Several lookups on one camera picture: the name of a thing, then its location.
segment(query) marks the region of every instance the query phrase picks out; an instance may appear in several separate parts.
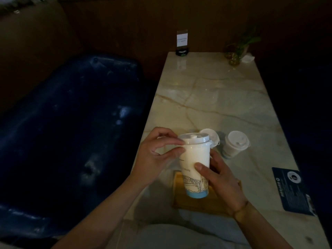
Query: cup lid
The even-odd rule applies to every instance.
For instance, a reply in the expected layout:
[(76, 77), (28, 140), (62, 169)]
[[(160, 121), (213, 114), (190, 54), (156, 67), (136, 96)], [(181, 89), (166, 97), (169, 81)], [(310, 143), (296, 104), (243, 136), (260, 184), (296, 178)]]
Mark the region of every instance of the cup lid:
[(209, 135), (206, 133), (189, 133), (180, 134), (178, 136), (181, 140), (184, 140), (186, 144), (200, 144), (210, 140)]
[(206, 133), (209, 135), (210, 140), (213, 142), (213, 144), (211, 144), (211, 148), (214, 148), (215, 146), (220, 144), (220, 138), (216, 131), (206, 128), (206, 129), (202, 129), (200, 131), (200, 133)]
[(227, 139), (229, 143), (238, 150), (245, 150), (247, 147), (250, 146), (250, 141), (245, 133), (240, 131), (231, 131)]

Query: dark blue card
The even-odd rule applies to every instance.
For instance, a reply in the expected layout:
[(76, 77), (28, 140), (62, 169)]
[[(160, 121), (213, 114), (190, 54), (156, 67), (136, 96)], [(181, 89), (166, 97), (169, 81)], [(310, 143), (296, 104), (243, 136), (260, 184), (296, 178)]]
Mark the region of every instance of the dark blue card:
[(284, 210), (316, 216), (301, 173), (297, 170), (272, 168)]

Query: wooden tray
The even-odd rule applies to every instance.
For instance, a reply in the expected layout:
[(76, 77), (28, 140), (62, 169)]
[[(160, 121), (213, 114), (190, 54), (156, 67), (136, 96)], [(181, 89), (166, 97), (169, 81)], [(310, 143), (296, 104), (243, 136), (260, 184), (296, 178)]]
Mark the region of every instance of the wooden tray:
[(187, 209), (192, 211), (199, 211), (214, 215), (229, 216), (220, 203), (213, 188), (209, 186), (209, 194), (200, 199), (189, 197), (186, 194), (185, 186), (182, 179), (182, 173), (176, 171), (173, 182), (173, 207), (177, 209)]

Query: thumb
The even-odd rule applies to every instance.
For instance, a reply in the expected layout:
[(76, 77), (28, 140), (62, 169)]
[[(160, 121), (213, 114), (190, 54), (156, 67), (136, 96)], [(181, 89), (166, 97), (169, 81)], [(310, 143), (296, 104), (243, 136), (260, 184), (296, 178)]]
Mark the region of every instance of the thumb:
[(170, 151), (166, 152), (165, 154), (161, 155), (160, 158), (164, 159), (166, 162), (170, 162), (170, 161), (174, 160), (175, 158), (179, 157), (185, 151), (186, 150), (183, 147), (173, 148)]
[(218, 180), (219, 175), (210, 170), (210, 168), (206, 167), (202, 163), (195, 163), (195, 169), (211, 183), (214, 183), (216, 180)]

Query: paper cup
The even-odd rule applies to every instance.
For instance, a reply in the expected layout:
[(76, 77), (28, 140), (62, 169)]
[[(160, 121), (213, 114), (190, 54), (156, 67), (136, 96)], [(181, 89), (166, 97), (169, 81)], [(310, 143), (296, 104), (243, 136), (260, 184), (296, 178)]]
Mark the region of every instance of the paper cup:
[(238, 153), (250, 146), (248, 137), (240, 131), (232, 131), (225, 137), (222, 156), (226, 159), (235, 157)]
[[(195, 140), (188, 140), (190, 136), (196, 135)], [(192, 133), (180, 135), (186, 144), (186, 151), (180, 156), (180, 165), (186, 193), (189, 197), (203, 198), (209, 193), (208, 180), (201, 176), (195, 169), (195, 163), (200, 162), (210, 167), (210, 145), (209, 135), (205, 133)]]

